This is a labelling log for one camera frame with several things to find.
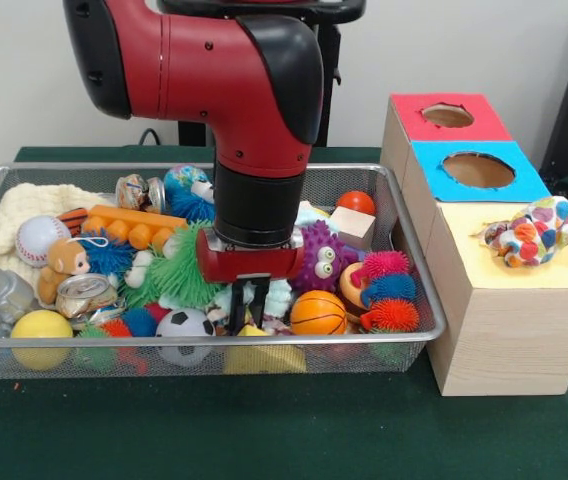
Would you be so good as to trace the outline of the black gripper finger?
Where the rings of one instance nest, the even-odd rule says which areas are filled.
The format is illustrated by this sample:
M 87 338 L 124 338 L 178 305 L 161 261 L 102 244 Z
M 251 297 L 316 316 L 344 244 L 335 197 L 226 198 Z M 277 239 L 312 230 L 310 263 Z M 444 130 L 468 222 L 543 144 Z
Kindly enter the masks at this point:
M 233 282 L 231 285 L 231 301 L 228 329 L 230 334 L 238 334 L 245 325 L 245 282 Z
M 263 313 L 265 308 L 266 297 L 269 292 L 270 278 L 258 277 L 253 283 L 255 284 L 255 294 L 252 302 L 252 318 L 255 326 L 261 328 L 263 325 Z

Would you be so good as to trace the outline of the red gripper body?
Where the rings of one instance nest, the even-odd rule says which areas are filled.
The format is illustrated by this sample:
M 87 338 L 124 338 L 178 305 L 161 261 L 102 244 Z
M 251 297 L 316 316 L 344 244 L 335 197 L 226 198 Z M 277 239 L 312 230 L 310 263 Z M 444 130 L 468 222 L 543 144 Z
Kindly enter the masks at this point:
M 292 279 L 302 268 L 304 239 L 295 227 L 290 240 L 277 248 L 244 248 L 221 240 L 211 227 L 197 233 L 198 268 L 208 283 L 232 283 L 241 278 Z

